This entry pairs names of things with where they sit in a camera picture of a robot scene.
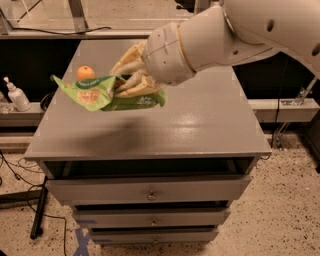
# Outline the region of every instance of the table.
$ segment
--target table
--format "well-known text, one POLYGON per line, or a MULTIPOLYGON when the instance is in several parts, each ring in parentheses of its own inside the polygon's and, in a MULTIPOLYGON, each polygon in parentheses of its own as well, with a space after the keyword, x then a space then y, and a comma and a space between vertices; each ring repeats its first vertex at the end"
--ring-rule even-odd
MULTIPOLYGON (((64 76, 96 76, 137 40, 82 41, 64 76)), ((231 67, 166 88, 161 108, 88 112, 60 89, 27 160, 97 243, 210 241, 270 146, 231 67)))

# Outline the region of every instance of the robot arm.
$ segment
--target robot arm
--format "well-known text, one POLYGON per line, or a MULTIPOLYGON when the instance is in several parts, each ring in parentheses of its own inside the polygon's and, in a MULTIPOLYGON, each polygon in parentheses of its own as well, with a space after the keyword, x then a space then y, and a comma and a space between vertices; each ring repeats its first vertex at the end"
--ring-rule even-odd
POLYGON ((261 60, 282 51, 320 78, 320 2, 225 0, 148 38, 142 59, 157 81, 176 85, 196 72, 261 60))

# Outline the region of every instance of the hand sanitizer bottle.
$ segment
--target hand sanitizer bottle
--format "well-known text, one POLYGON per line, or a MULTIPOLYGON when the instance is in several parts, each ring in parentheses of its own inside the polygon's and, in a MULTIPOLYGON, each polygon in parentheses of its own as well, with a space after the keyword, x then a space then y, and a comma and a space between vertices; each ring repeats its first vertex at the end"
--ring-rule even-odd
POLYGON ((29 102, 27 96, 24 92, 17 88, 13 83, 9 82, 9 78, 3 78, 7 82, 7 87, 9 89, 8 96, 11 99, 13 105, 17 108, 18 111, 27 111, 31 108, 31 103, 29 102))

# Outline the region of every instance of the green plastic bag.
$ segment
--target green plastic bag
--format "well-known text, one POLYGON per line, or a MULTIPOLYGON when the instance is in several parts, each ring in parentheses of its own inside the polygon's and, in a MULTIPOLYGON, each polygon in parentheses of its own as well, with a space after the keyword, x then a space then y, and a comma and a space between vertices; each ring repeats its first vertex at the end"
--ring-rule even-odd
POLYGON ((68 84, 52 75, 64 93, 73 101, 89 111, 115 111, 152 108, 165 104, 165 94, 162 89, 158 93, 136 96, 132 98, 114 97, 114 87, 125 83, 125 78, 120 76, 105 76, 101 78, 86 79, 68 84))

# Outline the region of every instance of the speckled floor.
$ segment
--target speckled floor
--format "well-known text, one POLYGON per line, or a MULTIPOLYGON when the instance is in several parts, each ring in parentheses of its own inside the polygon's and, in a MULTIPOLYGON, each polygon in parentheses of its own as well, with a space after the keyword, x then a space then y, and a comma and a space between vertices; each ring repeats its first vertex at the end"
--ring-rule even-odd
MULTIPOLYGON (((315 170, 317 164, 298 135, 285 135, 283 144, 284 151, 273 149, 268 160, 259 161, 252 171, 252 182, 242 197, 233 202, 231 215, 220 227, 217 238, 210 243, 104 247, 89 240, 83 246, 87 230, 81 230, 83 238, 79 243, 76 232, 80 230, 71 216, 71 209, 61 206, 50 193, 45 213, 66 217, 67 255, 320 255, 320 174, 315 170)), ((17 164, 23 154, 5 153, 4 156, 7 161, 17 164)), ((20 164, 33 165, 24 160, 20 164)), ((33 184, 43 180, 41 173, 27 172, 16 166, 12 168, 33 184)), ((5 164, 0 176, 0 194, 30 188, 23 181, 16 180, 5 164)), ((33 211, 26 204, 2 207, 0 250, 10 256, 63 255, 64 221, 44 217, 42 236, 31 240, 33 217, 33 211)))

